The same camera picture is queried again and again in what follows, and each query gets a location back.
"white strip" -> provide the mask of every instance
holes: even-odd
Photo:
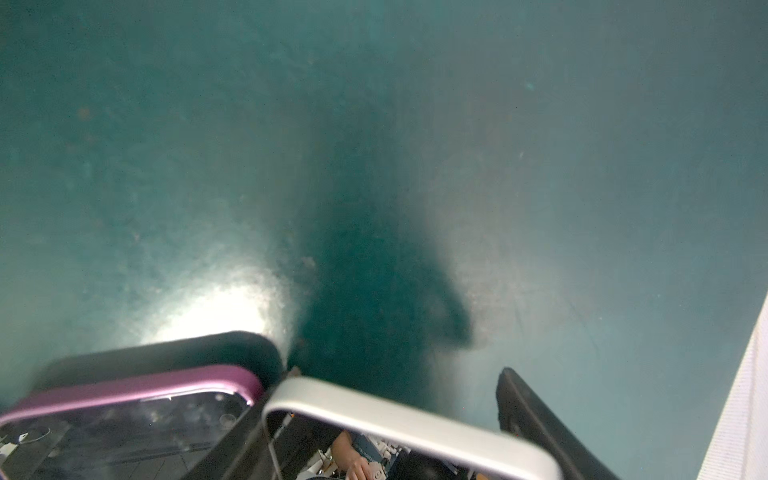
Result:
[[[306,377],[280,383],[264,406],[375,435],[437,458],[515,480],[560,480],[557,462],[536,445]]]
[[[768,478],[768,296],[717,422],[698,480]]]

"hand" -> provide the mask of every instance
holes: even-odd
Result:
[[[368,460],[360,456],[352,462],[346,471],[346,480],[373,480],[373,473],[371,466],[368,465]]]

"green surface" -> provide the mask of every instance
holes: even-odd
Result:
[[[0,403],[245,329],[693,478],[768,286],[761,2],[0,0]]]

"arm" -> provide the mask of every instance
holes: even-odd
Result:
[[[352,447],[352,436],[346,430],[333,441],[331,455],[349,480],[373,480],[368,461]]]

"pink phone frame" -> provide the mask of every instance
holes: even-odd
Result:
[[[0,415],[0,426],[53,413],[201,392],[237,394],[251,406],[264,394],[264,387],[253,373],[234,365],[154,373],[33,393]]]

